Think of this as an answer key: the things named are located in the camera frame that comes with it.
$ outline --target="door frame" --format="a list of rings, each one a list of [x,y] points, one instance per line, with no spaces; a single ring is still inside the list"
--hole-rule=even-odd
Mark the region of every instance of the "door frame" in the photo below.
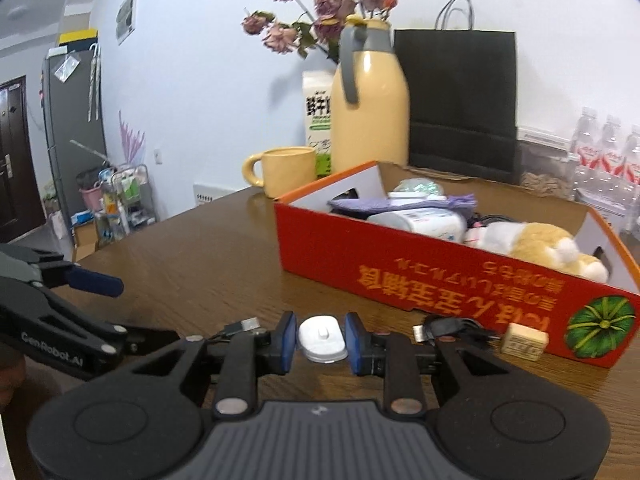
[[[36,171],[35,171],[35,167],[33,165],[33,154],[31,153],[31,137],[30,137],[30,133],[29,133],[29,121],[28,121],[28,110],[27,110],[27,107],[28,107],[28,103],[27,103],[27,76],[26,75],[22,75],[20,77],[15,77],[13,79],[9,79],[9,81],[0,82],[0,91],[7,90],[7,92],[8,92],[8,89],[14,84],[19,84],[20,85],[20,98],[21,98],[21,101],[22,101],[22,126],[23,126],[23,134],[24,134],[26,155],[29,157],[29,162],[30,162],[30,165],[31,165],[31,171],[30,171],[30,173],[31,173],[31,185],[33,186],[33,189],[35,191],[35,197],[38,200],[38,207],[36,208],[35,204],[33,204],[33,207],[30,207],[30,210],[33,209],[33,221],[38,224],[36,227],[34,227],[34,229],[37,229],[38,227],[43,226],[44,224],[46,224],[47,219],[46,219],[46,217],[44,215],[44,207],[42,205],[42,200],[40,199],[40,190],[38,189],[38,181],[36,180]],[[16,238],[24,236],[25,234],[27,234],[30,231],[31,230],[28,230],[26,233],[18,235]]]

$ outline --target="brown door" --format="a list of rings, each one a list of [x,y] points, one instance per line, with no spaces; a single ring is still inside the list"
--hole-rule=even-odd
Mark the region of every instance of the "brown door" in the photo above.
[[[26,120],[26,78],[0,85],[0,243],[44,224]]]

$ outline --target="human hand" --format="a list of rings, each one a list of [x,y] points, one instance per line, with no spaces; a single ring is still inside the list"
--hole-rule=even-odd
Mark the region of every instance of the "human hand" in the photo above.
[[[26,376],[26,364],[24,356],[15,350],[0,344],[0,412],[11,402],[14,392],[24,382]]]

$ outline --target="purple cloth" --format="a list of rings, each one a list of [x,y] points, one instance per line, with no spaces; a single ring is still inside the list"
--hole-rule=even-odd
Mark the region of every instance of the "purple cloth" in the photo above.
[[[346,213],[361,213],[376,215],[388,211],[406,211],[408,209],[422,209],[424,207],[436,207],[448,209],[470,218],[478,206],[475,195],[449,196],[444,200],[417,199],[416,202],[399,204],[394,203],[397,198],[338,198],[329,200],[328,204],[335,210]]]

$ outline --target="flower bouquet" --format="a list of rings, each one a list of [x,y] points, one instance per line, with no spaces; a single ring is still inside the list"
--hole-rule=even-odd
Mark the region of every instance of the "flower bouquet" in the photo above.
[[[297,21],[289,24],[277,19],[276,15],[263,10],[247,13],[242,20],[242,28],[251,36],[266,31],[262,42],[279,54],[297,50],[303,59],[312,49],[322,50],[329,59],[338,63],[340,33],[347,16],[359,7],[365,18],[388,20],[391,10],[398,0],[313,0],[314,11],[307,9],[301,0],[274,0],[276,2],[295,1],[302,9]]]

